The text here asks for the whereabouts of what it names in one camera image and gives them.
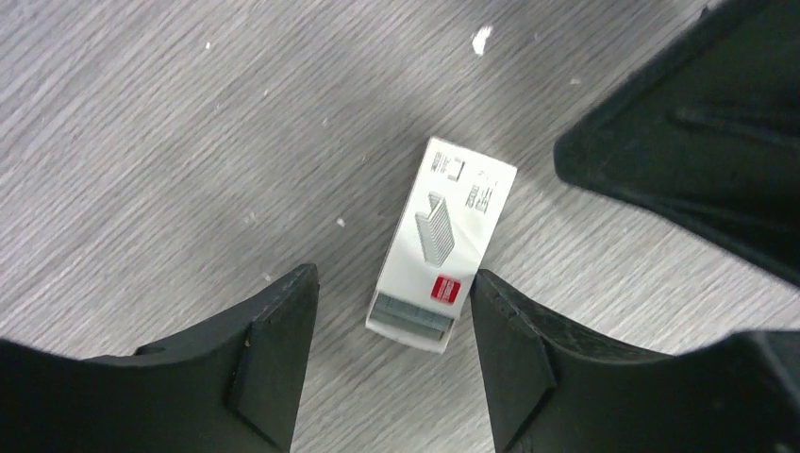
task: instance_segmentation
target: black plastic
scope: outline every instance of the black plastic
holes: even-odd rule
[[[131,357],[0,340],[0,451],[289,451],[318,292],[300,266]]]
[[[561,137],[558,176],[800,286],[800,2],[729,0]]]
[[[478,355],[498,452],[800,452],[800,332],[678,357],[618,342],[481,270]]]

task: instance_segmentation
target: wood grain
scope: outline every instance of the wood grain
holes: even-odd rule
[[[702,6],[0,0],[0,334],[129,354],[314,261],[294,451],[491,451],[468,310],[441,357],[363,328],[430,135],[519,167],[484,264],[545,305],[666,352],[798,328],[795,289],[553,173]]]

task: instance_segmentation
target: red label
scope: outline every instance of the red label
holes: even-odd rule
[[[436,283],[433,284],[433,291],[430,292],[430,296],[445,304],[452,304],[456,301],[456,296],[460,289],[460,281],[445,276],[438,276],[436,278]]]

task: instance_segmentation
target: floor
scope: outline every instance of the floor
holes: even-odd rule
[[[519,167],[484,266],[543,304],[672,353],[800,328],[796,289],[553,171],[704,5],[0,0],[0,335],[125,355],[313,261],[293,450],[491,451],[469,310],[443,356],[363,327],[431,135]]]

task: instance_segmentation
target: staple box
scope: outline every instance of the staple box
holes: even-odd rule
[[[444,352],[517,169],[431,138],[378,278],[366,327]]]

